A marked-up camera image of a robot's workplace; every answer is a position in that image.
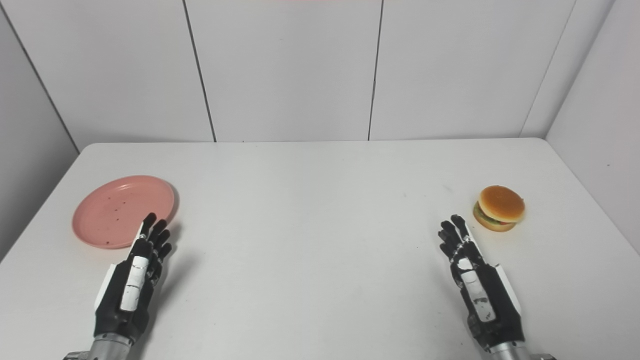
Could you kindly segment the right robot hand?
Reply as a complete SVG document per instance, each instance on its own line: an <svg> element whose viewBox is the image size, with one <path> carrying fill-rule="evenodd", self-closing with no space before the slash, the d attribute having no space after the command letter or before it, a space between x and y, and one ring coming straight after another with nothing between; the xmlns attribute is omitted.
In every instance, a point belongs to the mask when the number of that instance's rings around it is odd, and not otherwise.
<svg viewBox="0 0 640 360"><path fill-rule="evenodd" d="M468 311L467 326L494 360L525 360L529 353L521 308L501 265L485 262L466 221L453 214L441 222L439 248Z"/></svg>

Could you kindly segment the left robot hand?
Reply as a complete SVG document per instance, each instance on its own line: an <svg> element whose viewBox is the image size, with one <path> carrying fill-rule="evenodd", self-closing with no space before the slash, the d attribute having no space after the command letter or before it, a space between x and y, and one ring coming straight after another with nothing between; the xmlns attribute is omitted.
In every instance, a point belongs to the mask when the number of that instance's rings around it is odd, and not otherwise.
<svg viewBox="0 0 640 360"><path fill-rule="evenodd" d="M149 306L172 251L166 219L146 215L125 260L107 272L94 310L94 337L115 334L131 345L146 332Z"/></svg>

